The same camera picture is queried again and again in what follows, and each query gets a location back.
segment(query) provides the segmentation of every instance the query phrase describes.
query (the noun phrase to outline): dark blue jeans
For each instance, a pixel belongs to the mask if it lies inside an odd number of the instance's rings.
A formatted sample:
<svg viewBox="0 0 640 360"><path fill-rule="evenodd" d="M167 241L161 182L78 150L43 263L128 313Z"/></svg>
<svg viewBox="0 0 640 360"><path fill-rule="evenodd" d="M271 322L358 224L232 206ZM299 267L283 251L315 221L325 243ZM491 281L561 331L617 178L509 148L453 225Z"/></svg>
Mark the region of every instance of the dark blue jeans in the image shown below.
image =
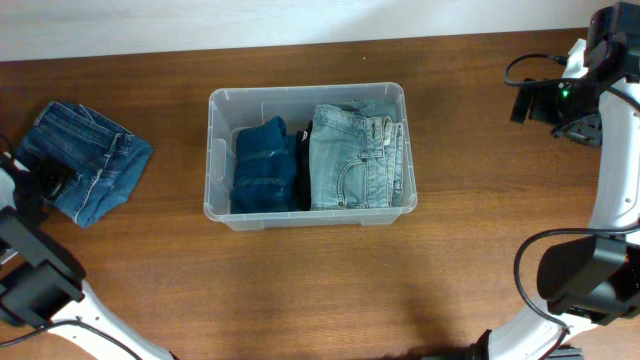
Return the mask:
<svg viewBox="0 0 640 360"><path fill-rule="evenodd" d="M88 227L125 203L153 149L84 105L51 102L16 149L27 168L53 157L76 171L54 206Z"/></svg>
<svg viewBox="0 0 640 360"><path fill-rule="evenodd" d="M231 213L297 210L295 145L295 135L287 137L287 126L279 116L238 134Z"/></svg>

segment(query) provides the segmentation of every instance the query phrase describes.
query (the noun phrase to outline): white wall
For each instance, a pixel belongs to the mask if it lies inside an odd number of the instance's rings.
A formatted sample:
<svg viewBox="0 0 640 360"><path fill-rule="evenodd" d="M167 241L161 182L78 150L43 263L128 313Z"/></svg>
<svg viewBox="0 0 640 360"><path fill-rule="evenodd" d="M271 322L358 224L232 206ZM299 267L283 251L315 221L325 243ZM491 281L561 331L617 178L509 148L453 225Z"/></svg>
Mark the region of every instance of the white wall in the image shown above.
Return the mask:
<svg viewBox="0 0 640 360"><path fill-rule="evenodd" d="M612 0L0 0L0 61L586 27L596 10L611 4Z"/></svg>

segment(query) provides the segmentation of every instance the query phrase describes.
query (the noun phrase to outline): brown wooden surface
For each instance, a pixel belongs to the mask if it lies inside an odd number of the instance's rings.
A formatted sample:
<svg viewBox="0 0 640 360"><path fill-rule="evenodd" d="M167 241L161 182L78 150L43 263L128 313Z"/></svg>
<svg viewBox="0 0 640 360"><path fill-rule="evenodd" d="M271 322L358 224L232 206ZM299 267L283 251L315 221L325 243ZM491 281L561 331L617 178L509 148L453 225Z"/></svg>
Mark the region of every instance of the brown wooden surface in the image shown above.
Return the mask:
<svg viewBox="0 0 640 360"><path fill-rule="evenodd" d="M504 66L566 53L585 30L194 51L0 64L0 131L16 142L51 99L95 108L155 147L129 202L87 230L44 229L103 302L189 359L371 359L466 346L523 306L512 278L529 235L584 226L600 151L509 122ZM557 76L544 62L514 74ZM207 99L223 87L394 81L406 92L419 203L392 226L233 232L202 211ZM529 291L544 248L525 258ZM26 332L0 324L0 339ZM572 344L638 359L640 321ZM89 359L53 335L3 359Z"/></svg>

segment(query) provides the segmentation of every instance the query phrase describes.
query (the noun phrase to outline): blue denim fabric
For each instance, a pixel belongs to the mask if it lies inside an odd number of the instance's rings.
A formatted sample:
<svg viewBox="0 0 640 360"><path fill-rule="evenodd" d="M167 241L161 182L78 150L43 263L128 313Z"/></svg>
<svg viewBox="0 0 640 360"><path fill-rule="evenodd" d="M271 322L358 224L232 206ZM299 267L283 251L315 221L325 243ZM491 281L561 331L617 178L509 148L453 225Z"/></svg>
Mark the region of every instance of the blue denim fabric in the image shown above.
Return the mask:
<svg viewBox="0 0 640 360"><path fill-rule="evenodd" d="M391 118L395 107L389 108L379 102L316 107L309 149L312 210L401 206L403 132Z"/></svg>
<svg viewBox="0 0 640 360"><path fill-rule="evenodd" d="M16 149L27 168L53 157L76 171L54 206L88 227L127 202L153 149L84 105L51 102Z"/></svg>
<svg viewBox="0 0 640 360"><path fill-rule="evenodd" d="M296 210L295 145L295 135L287 136L287 126L280 117L238 134L232 214Z"/></svg>

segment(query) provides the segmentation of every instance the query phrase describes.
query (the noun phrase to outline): storage box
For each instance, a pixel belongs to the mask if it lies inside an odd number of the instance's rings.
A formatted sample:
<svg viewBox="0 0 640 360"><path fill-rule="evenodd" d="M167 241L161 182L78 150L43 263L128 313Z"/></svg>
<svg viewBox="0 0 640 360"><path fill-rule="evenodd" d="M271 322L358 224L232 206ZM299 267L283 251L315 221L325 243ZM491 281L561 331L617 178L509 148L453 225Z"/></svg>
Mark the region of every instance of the storage box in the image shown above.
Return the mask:
<svg viewBox="0 0 640 360"><path fill-rule="evenodd" d="M402 207L357 210L296 211L230 214L235 140L238 132L281 116L289 134L305 130L320 104L363 100L392 100L404 126ZM409 125L402 87L395 83L301 86L281 88L218 89L209 98L209 134L204 213L236 231L282 226L337 224L389 225L418 204Z"/></svg>

